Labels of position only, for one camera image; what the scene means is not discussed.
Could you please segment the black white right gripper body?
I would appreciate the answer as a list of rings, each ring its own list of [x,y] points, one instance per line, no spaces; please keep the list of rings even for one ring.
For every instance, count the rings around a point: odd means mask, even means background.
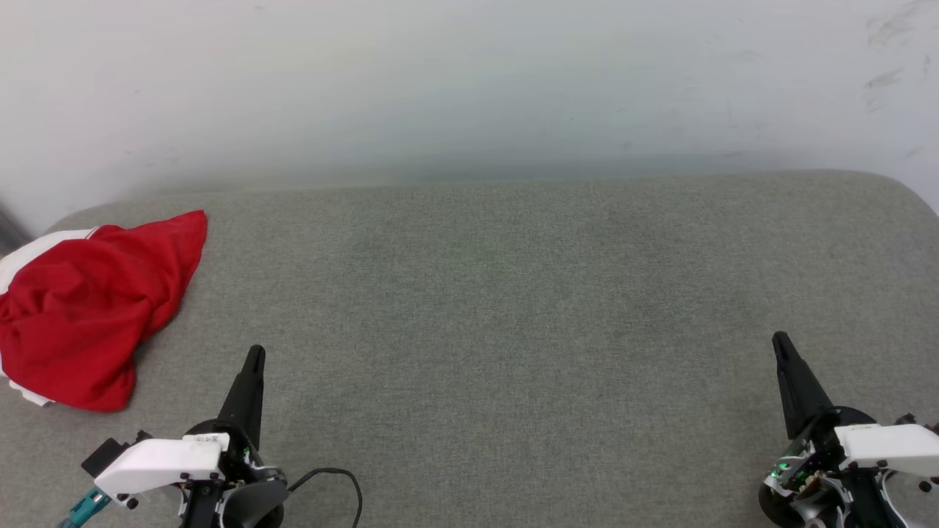
[[[877,425],[875,418],[848,406],[828,406],[815,411],[783,407],[789,445],[779,455],[762,482],[771,491],[801,491],[812,475],[844,472],[844,450],[836,438],[837,427]]]

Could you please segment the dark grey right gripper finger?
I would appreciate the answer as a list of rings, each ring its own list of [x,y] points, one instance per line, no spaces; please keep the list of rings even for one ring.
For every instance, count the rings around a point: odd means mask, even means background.
[[[805,372],[805,375],[803,375],[803,378],[805,379],[805,381],[803,382],[803,384],[805,384],[805,388],[811,391],[812,403],[813,403],[813,415],[811,418],[808,419],[807,423],[805,423],[805,425],[808,425],[816,417],[821,417],[822,415],[830,414],[831,412],[833,412],[835,406],[834,404],[832,404],[832,401],[830,400],[828,395],[825,393],[825,389],[822,388],[821,384],[819,384],[818,378],[815,377],[810,367],[807,369],[807,372]]]
[[[813,415],[811,391],[803,384],[803,375],[809,367],[787,333],[772,335],[772,349],[777,361],[777,379],[786,434],[787,438],[792,440]]]

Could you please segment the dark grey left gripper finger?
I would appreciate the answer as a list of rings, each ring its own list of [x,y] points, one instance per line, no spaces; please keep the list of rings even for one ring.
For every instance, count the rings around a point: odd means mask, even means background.
[[[222,405],[222,410],[218,415],[218,419],[228,421],[238,425],[244,432],[244,425],[241,423],[242,411],[244,411],[244,401],[242,400],[241,393],[241,375],[236,375],[235,380],[230,388],[230,391],[225,398],[224,405]]]
[[[241,393],[244,401],[241,423],[244,425],[252,445],[260,451],[261,423],[263,417],[264,397],[264,370],[267,351],[262,345],[252,345],[249,348],[244,367],[241,372]]]

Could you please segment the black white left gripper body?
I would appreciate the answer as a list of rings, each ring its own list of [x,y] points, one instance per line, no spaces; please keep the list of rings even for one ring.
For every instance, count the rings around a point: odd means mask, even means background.
[[[261,424],[261,418],[209,419],[186,431],[184,439],[218,442],[227,440],[220,455],[220,474],[215,480],[225,481],[232,487],[268,480],[286,485],[284,471],[277,466],[265,464],[260,457],[258,448]]]

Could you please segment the red and white shirt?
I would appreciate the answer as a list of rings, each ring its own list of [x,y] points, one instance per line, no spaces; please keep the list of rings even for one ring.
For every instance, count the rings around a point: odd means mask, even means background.
[[[194,210],[57,231],[0,258],[0,381],[38,406],[124,410],[135,351],[177,314],[207,231]]]

